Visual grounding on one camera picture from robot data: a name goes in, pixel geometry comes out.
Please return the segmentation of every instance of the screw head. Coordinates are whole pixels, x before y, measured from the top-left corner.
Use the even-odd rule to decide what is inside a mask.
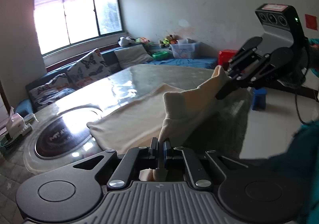
[[[112,180],[108,183],[108,185],[114,188],[121,188],[125,185],[125,182],[122,180]]]
[[[206,187],[211,186],[212,182],[205,180],[205,179],[202,179],[202,180],[198,180],[195,184],[198,187],[206,188]]]

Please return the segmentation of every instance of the window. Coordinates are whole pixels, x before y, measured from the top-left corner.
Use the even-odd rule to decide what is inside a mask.
[[[42,55],[122,31],[118,0],[34,0]]]

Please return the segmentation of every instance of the red stool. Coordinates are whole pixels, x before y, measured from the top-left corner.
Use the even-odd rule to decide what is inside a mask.
[[[219,52],[218,65],[221,65],[224,70],[227,70],[229,63],[228,61],[236,54],[237,50],[224,49]]]

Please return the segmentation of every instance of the stuffed toy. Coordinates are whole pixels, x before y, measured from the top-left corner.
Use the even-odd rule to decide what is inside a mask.
[[[176,35],[168,35],[163,40],[159,41],[159,46],[161,48],[169,47],[170,44],[177,44],[177,36]]]
[[[147,38],[144,38],[144,37],[137,38],[137,39],[135,40],[135,42],[137,42],[137,43],[142,43],[142,44],[148,44],[148,43],[150,43],[150,41],[149,41]]]
[[[131,37],[120,37],[118,43],[121,47],[125,47],[135,43],[135,39],[132,39]]]

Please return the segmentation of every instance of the black cooktop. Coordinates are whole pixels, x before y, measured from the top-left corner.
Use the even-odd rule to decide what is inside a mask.
[[[78,108],[57,117],[39,135],[36,155],[52,158],[74,150],[90,138],[87,123],[99,119],[99,115],[95,108]]]

